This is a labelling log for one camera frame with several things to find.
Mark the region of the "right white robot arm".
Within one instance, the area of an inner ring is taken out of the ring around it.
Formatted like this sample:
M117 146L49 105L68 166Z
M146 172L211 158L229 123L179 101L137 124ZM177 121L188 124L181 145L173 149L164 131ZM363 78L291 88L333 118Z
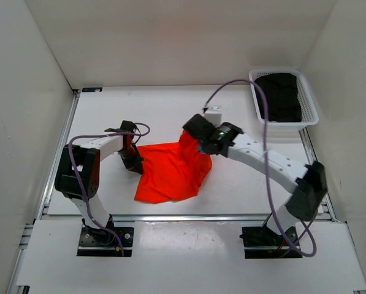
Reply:
M269 202L272 211L262 229L262 239L271 245L279 243L286 231L298 221L311 222L327 193L327 180L323 164L312 164L287 158L267 149L244 131L228 122L214 126L200 114L194 115L183 126L198 141L200 152L221 155L243 163L274 180L290 193L288 200L279 208Z

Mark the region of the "orange shorts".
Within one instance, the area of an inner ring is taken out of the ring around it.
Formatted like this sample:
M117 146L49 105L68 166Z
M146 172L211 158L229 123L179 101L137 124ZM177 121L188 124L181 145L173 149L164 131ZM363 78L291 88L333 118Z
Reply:
M197 140L183 131L179 141L138 147L143 157L134 200L158 204L179 202L198 195L212 169L208 154L197 150Z

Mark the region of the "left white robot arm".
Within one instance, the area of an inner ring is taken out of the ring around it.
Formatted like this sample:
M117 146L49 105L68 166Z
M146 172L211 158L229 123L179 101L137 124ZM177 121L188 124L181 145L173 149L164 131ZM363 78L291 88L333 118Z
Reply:
M135 138L146 136L149 132L146 124L124 120L120 127L108 128L104 134L73 137L63 148L55 177L55 190L77 207L88 234L103 246L115 244L120 249L123 247L121 237L115 232L113 217L97 194L101 162L118 154L126 170L141 175L143 157L137 149Z

